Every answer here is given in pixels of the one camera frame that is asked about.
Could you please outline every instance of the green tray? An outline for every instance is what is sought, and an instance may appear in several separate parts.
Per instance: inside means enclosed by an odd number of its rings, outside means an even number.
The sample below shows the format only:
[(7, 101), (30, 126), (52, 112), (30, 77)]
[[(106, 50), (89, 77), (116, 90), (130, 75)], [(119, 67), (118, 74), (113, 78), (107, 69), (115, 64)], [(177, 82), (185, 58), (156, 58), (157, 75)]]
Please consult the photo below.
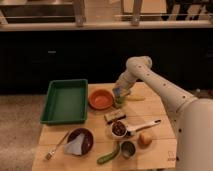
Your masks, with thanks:
[(51, 81), (41, 123), (48, 125), (84, 123), (87, 118), (87, 94), (86, 79)]

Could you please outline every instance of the floor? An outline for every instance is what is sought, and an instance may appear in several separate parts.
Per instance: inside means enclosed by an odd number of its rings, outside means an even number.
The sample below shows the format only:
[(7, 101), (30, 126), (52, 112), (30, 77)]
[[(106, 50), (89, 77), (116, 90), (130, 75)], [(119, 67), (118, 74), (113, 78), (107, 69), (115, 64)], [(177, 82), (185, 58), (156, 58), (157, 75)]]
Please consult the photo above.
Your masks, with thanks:
[[(192, 91), (199, 97), (207, 91)], [(30, 171), (41, 132), (45, 95), (0, 96), (0, 171)], [(174, 132), (178, 116), (165, 104)]]

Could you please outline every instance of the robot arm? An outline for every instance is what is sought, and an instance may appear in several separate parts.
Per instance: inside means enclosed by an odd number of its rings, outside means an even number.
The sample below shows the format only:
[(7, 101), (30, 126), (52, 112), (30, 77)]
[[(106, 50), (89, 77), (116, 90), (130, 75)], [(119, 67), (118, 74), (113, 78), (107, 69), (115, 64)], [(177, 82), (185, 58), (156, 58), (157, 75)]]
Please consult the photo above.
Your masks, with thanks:
[(198, 99), (151, 71), (151, 66), (151, 58), (147, 56), (128, 59), (126, 71), (120, 75), (115, 89), (129, 90), (137, 79), (143, 80), (181, 114), (176, 171), (213, 170), (213, 100)]
[(120, 88), (129, 89), (134, 85), (137, 79), (141, 79), (153, 89), (163, 101), (170, 104), (171, 108), (177, 113), (188, 103), (197, 99), (191, 93), (151, 71), (151, 66), (152, 60), (148, 56), (128, 59), (126, 71), (121, 74), (117, 84), (119, 84)]

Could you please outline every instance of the handle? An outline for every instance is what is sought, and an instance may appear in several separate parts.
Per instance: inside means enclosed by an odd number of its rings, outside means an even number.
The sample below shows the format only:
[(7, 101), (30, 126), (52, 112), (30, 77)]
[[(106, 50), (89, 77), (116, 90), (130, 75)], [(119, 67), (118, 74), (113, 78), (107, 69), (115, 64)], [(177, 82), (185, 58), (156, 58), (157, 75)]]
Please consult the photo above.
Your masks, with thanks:
[(64, 135), (64, 137), (59, 141), (59, 143), (55, 146), (55, 151), (57, 150), (57, 148), (63, 143), (63, 141), (65, 140), (65, 138), (69, 135), (69, 131)]
[(128, 126), (127, 130), (132, 132), (132, 131), (139, 131), (140, 129), (143, 128), (149, 128), (151, 126), (157, 125), (161, 122), (161, 120), (155, 120), (155, 121), (150, 121), (144, 124), (139, 124), (139, 125), (134, 125), (134, 126)]

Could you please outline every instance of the cucumber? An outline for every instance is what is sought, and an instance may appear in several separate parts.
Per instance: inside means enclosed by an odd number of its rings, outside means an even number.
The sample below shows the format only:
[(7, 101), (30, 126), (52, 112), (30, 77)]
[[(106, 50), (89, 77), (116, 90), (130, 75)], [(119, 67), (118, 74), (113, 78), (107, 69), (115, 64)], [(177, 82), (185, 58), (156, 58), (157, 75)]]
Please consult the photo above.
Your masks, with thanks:
[(118, 155), (119, 152), (120, 152), (120, 144), (117, 143), (116, 149), (113, 152), (98, 158), (97, 163), (104, 164), (104, 163), (114, 159)]

